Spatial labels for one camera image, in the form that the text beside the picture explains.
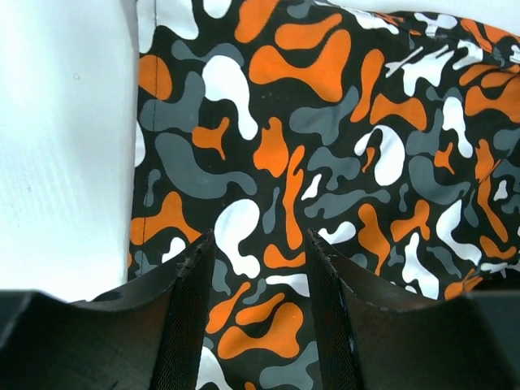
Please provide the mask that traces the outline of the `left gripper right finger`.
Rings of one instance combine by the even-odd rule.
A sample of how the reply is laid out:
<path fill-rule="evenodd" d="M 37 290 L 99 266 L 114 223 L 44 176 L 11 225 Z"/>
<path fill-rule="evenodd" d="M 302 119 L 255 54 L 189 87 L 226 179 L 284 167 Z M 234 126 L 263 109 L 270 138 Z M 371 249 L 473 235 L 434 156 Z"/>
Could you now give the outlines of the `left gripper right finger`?
<path fill-rule="evenodd" d="M 516 279 L 436 301 L 359 266 L 315 231 L 305 256 L 324 388 L 518 388 Z"/>

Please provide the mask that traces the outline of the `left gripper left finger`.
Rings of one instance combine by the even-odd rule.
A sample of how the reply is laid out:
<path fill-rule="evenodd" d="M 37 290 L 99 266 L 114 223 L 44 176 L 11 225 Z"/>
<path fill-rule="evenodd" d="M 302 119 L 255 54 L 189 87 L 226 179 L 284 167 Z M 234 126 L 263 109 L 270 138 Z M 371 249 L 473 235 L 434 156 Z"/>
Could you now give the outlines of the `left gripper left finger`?
<path fill-rule="evenodd" d="M 214 264 L 207 232 L 92 301 L 2 291 L 2 388 L 195 388 Z"/>

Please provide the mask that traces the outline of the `orange black camo shorts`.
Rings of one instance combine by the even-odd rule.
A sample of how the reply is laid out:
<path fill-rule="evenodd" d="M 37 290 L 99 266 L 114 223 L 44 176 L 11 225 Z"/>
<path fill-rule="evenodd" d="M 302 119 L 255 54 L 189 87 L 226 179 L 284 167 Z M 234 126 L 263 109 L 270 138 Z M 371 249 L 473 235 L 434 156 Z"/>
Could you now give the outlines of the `orange black camo shorts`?
<path fill-rule="evenodd" d="M 213 231 L 199 389 L 318 389 L 304 235 L 444 300 L 519 279 L 519 37 L 344 1 L 139 1 L 128 276 Z"/>

